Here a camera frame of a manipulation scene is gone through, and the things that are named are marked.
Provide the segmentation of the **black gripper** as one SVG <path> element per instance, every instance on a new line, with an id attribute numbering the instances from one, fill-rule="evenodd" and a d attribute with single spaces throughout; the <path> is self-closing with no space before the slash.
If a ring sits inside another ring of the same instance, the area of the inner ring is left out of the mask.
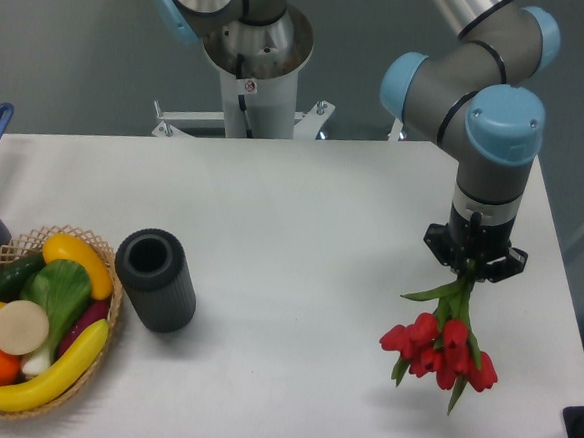
<path id="1" fill-rule="evenodd" d="M 524 271 L 528 253 L 512 246 L 514 220 L 487 225 L 479 212 L 464 217 L 452 209 L 448 223 L 431 224 L 425 244 L 442 266 L 476 281 L 501 282 Z"/>

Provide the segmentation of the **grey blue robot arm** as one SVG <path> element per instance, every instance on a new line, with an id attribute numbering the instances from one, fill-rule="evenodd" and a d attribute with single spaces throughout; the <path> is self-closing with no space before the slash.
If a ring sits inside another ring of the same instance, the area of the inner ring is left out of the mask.
<path id="1" fill-rule="evenodd" d="M 383 107 L 458 164 L 451 214 L 424 239 L 460 275 L 500 282 L 522 272 L 510 234 L 546 113 L 523 87 L 560 49 L 554 18 L 514 0 L 433 0 L 460 45 L 434 61 L 397 58 L 380 86 Z M 231 138 L 298 137 L 298 71 L 313 49 L 306 17 L 288 0 L 153 0 L 184 43 L 201 42 L 218 70 Z"/>

